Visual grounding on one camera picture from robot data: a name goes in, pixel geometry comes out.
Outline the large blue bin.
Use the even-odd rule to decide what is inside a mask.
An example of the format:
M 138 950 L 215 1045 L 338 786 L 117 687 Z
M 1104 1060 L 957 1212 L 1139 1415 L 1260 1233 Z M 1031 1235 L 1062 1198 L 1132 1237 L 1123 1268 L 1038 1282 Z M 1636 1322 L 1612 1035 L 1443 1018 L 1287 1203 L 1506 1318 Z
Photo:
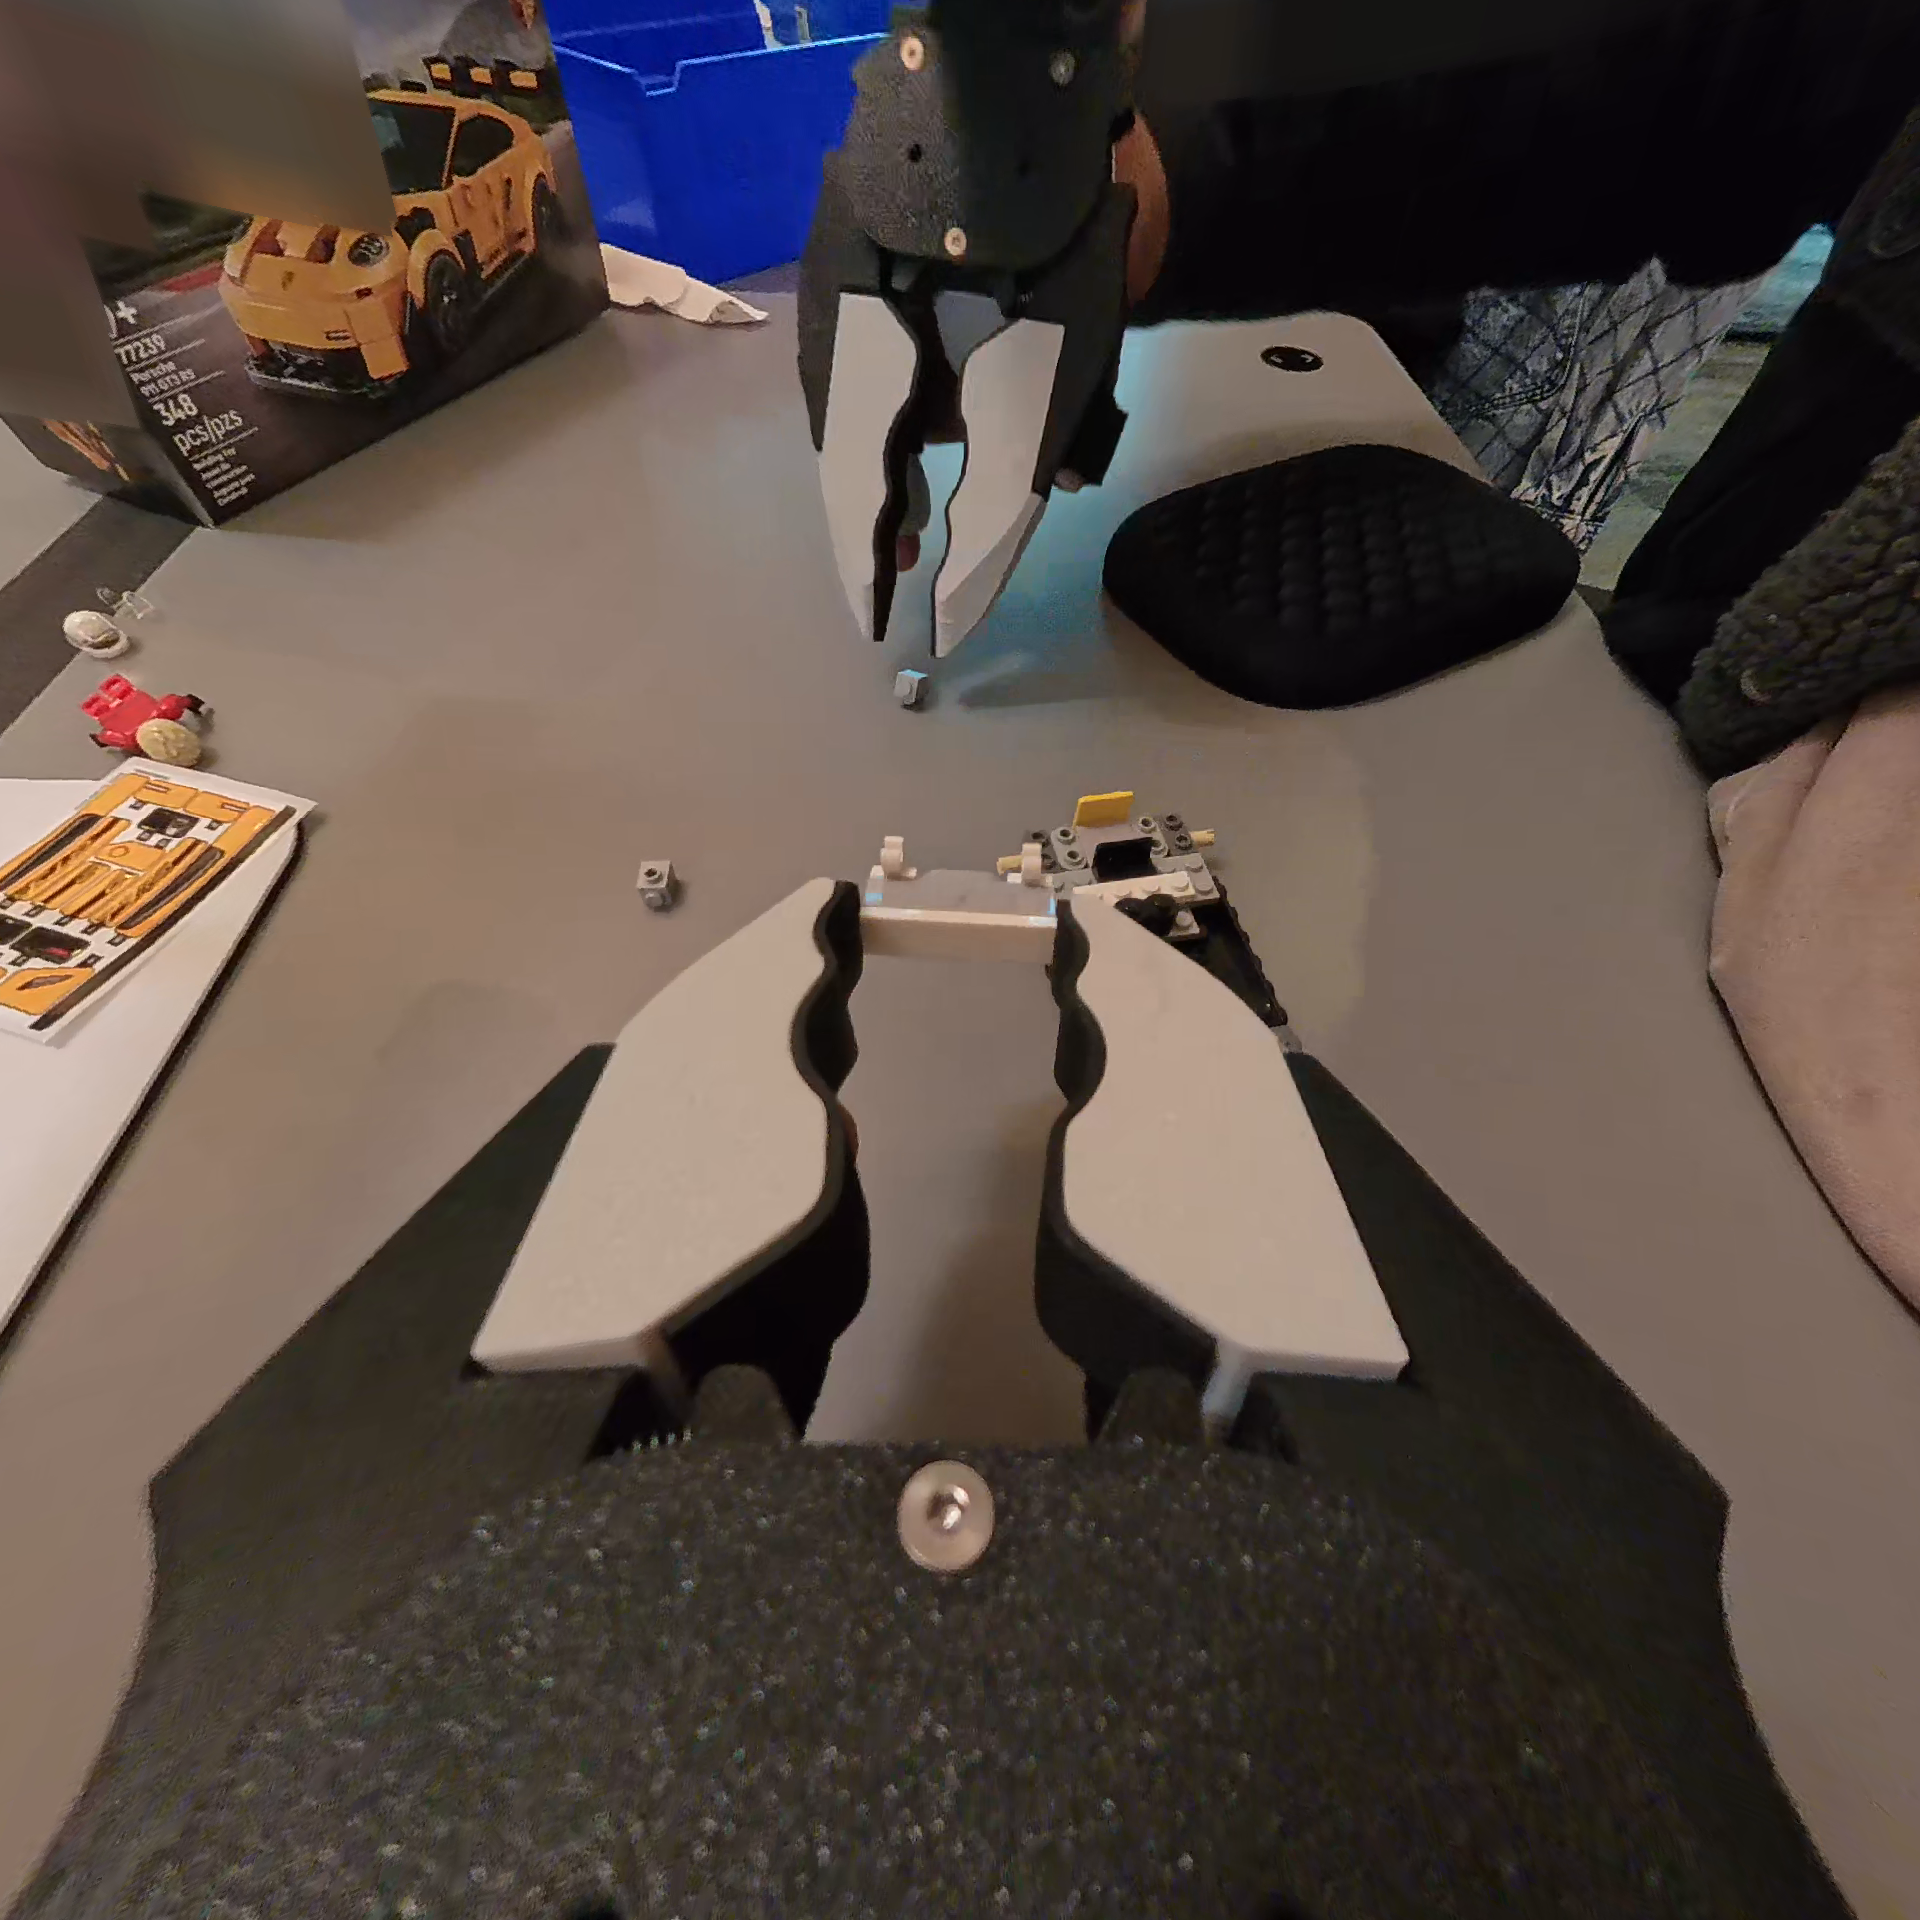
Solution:
M 544 7 L 598 240 L 731 284 L 795 263 L 889 2 Z

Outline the person's right hand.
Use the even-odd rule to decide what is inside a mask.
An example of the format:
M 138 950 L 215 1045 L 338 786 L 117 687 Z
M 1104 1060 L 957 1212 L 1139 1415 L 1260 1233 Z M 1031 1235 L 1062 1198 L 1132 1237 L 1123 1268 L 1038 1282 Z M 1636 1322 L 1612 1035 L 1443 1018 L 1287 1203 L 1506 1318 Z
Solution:
M 1112 148 L 1112 180 L 1134 199 L 1127 236 L 1125 288 L 1130 308 L 1140 306 L 1165 269 L 1170 242 L 1170 188 L 1161 146 L 1148 120 L 1137 112 Z

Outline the grey desk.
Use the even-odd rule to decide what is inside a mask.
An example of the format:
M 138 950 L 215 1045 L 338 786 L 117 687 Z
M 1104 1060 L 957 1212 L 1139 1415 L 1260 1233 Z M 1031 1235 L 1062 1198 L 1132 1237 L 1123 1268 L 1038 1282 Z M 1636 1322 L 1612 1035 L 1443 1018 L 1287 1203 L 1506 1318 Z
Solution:
M 1134 788 L 1219 832 L 1308 1050 L 1725 1485 L 1781 1773 L 1854 1910 L 1916 1915 L 1916 1318 L 1722 1018 L 1669 719 L 1583 606 L 1308 715 L 1117 619 L 1112 528 L 1188 478 L 1154 434 L 1241 419 L 1225 333 L 1137 371 L 1110 481 L 901 710 L 925 635 L 853 629 L 792 323 L 610 314 L 152 577 L 132 669 L 319 819 L 5 1355 L 5 1905 L 129 1688 L 150 1479 L 532 1094 L 883 836 L 986 866 Z

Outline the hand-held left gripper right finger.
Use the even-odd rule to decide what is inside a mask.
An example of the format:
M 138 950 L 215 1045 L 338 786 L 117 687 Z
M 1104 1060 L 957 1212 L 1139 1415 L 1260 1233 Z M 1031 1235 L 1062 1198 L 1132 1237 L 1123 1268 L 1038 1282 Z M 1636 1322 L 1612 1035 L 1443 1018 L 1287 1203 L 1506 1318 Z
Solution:
M 1064 907 L 1048 979 L 1064 1108 L 1034 1307 L 1087 1438 L 1148 1374 L 1219 1438 L 1260 1379 L 1403 1381 L 1409 1339 L 1281 1033 L 1110 898 Z

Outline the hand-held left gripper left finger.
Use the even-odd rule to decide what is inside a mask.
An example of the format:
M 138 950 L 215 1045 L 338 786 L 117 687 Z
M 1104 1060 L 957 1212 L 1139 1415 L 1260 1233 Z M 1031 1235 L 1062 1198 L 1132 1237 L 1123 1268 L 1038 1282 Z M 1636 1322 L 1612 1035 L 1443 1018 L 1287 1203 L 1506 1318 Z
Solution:
M 754 1369 L 808 1427 L 873 1273 L 842 1099 L 861 974 L 861 890 L 813 877 L 626 1022 L 479 1326 L 482 1372 L 638 1374 L 680 1409 Z

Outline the orange sticker sheet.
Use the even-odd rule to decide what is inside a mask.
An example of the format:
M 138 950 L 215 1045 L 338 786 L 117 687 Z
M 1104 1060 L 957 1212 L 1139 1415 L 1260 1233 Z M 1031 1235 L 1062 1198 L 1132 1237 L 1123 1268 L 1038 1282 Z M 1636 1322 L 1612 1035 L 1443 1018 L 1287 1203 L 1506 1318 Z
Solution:
M 50 827 L 5 832 L 3 1027 L 48 1044 L 203 913 L 266 852 L 288 852 L 306 798 L 131 757 Z

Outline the white toy brick plate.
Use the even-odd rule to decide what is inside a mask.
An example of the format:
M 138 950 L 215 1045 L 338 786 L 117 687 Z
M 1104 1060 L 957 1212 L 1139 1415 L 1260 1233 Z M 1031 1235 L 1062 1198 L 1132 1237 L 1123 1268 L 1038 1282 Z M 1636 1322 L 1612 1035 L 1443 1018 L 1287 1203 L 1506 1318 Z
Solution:
M 1029 838 L 994 869 L 916 866 L 903 834 L 887 834 L 861 888 L 866 958 L 1047 966 L 1058 939 L 1058 893 L 1047 846 Z

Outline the red toy minifigure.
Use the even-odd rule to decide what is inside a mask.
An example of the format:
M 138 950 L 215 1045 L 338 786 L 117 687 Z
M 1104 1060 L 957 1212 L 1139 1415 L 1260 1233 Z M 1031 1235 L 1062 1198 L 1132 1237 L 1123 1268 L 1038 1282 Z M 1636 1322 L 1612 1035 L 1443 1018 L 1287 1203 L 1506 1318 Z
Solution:
M 84 695 L 80 714 L 95 746 L 175 768 L 203 763 L 210 707 L 191 691 L 152 691 L 122 674 L 111 674 Z

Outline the toy brick car chassis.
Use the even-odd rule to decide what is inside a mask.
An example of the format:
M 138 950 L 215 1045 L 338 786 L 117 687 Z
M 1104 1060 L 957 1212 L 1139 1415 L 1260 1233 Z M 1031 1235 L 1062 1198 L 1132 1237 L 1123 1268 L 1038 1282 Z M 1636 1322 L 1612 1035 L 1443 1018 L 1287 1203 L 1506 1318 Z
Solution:
M 1006 883 L 1054 899 L 1110 899 L 1242 1000 L 1288 1052 L 1303 1052 L 1285 1000 L 1246 931 L 1212 852 L 1212 827 L 1148 810 L 1130 788 L 1081 795 L 1060 823 L 1032 827 L 994 862 Z

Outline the pink cloth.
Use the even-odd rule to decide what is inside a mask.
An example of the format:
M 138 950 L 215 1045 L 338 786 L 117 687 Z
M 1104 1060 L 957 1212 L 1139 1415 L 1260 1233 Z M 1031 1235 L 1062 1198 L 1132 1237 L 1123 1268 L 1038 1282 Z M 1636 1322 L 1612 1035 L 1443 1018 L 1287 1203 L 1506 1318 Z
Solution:
M 1717 779 L 1706 806 L 1717 995 L 1815 1187 L 1916 1307 L 1916 687 Z

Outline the dark fleece jacket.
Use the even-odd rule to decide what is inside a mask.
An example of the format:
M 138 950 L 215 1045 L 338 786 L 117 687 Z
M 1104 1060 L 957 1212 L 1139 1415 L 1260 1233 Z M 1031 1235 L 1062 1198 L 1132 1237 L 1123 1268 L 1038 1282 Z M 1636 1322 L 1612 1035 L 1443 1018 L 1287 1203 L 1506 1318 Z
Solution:
M 1628 554 L 1601 633 L 1711 779 L 1916 682 L 1916 112 Z

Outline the white crumpled tissue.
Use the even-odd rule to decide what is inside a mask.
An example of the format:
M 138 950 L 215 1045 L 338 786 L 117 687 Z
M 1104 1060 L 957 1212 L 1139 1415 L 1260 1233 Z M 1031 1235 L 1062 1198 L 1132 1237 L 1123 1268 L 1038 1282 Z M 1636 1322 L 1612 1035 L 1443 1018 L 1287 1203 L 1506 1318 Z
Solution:
M 734 292 L 691 275 L 685 266 L 628 251 L 602 242 L 598 245 L 609 302 L 624 312 L 648 312 L 712 327 L 768 323 L 767 308 Z

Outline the black wrist rest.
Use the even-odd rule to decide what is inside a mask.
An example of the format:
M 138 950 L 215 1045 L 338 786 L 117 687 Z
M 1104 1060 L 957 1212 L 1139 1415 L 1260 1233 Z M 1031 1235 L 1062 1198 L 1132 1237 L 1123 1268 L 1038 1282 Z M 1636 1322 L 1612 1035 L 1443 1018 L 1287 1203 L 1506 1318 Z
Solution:
M 1357 707 L 1550 626 L 1581 551 L 1453 461 L 1337 444 L 1217 475 L 1129 515 L 1108 602 L 1212 687 L 1259 707 Z

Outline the white stand base board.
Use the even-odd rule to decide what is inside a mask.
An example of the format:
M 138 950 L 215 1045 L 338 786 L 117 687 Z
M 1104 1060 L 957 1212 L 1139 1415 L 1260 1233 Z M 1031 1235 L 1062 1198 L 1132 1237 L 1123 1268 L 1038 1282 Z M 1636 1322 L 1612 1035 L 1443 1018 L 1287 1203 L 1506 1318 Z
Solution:
M 5 834 L 101 779 L 5 779 Z M 48 1042 L 3 1040 L 3 1326 L 10 1328 L 303 847 L 264 852 Z

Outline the black toy car box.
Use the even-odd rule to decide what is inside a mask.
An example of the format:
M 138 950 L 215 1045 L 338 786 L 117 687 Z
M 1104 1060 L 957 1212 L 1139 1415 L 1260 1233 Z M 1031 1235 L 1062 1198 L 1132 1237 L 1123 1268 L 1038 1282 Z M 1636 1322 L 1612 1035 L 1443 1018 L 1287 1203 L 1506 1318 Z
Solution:
M 541 3 L 5 3 L 5 442 L 222 525 L 610 292 Z

